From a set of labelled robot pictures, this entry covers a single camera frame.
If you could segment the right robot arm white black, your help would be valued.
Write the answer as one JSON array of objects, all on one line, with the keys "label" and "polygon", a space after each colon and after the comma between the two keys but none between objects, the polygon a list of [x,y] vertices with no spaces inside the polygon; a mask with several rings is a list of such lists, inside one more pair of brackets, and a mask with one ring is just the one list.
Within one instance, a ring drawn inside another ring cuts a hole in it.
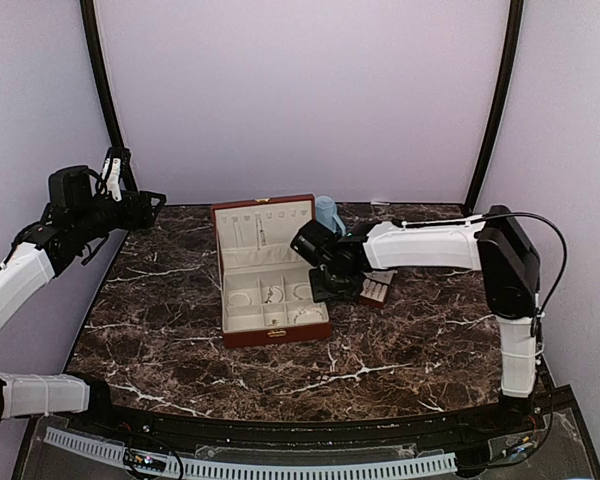
[{"label": "right robot arm white black", "polygon": [[311,265],[315,301],[353,298],[368,272],[402,267],[479,271],[486,303],[501,340],[500,392],[507,397],[490,413],[501,434],[514,432],[529,416],[536,382],[537,345],[550,300],[540,293],[541,260],[519,221],[537,214],[495,205],[485,214],[441,221],[383,221],[338,235],[316,220],[303,225],[292,249]]}]

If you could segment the brown jewelry tray cream lining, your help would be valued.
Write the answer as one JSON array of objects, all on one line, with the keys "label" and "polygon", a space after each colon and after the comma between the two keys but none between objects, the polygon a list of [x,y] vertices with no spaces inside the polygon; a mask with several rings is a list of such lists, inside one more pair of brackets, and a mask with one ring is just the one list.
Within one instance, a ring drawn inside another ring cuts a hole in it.
[{"label": "brown jewelry tray cream lining", "polygon": [[387,301],[396,270],[376,270],[365,273],[359,301],[376,308],[382,308]]}]

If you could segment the brown jewelry box cream lining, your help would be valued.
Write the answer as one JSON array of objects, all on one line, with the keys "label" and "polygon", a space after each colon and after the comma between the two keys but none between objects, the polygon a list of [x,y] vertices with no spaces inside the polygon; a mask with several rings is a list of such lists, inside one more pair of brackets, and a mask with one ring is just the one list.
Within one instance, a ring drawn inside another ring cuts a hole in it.
[{"label": "brown jewelry box cream lining", "polygon": [[[217,203],[211,207],[221,280],[221,331],[227,348],[327,339],[327,306],[312,299],[309,270],[290,244],[315,217],[311,194]],[[305,308],[324,322],[294,325]],[[271,326],[278,318],[279,326]]]}]

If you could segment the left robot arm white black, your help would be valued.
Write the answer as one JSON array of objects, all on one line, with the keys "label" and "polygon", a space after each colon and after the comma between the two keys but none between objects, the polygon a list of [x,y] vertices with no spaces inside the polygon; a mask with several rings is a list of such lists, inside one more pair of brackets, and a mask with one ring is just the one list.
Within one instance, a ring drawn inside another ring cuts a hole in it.
[{"label": "left robot arm white black", "polygon": [[[119,185],[121,161],[108,159],[97,173],[86,165],[53,173],[49,201],[39,221],[22,229],[0,263],[0,331],[39,290],[75,259],[87,265],[111,232],[144,230],[155,224],[165,195],[126,191]],[[89,375],[0,372],[0,422],[10,418],[81,413],[100,436],[121,427],[108,385]]]}]

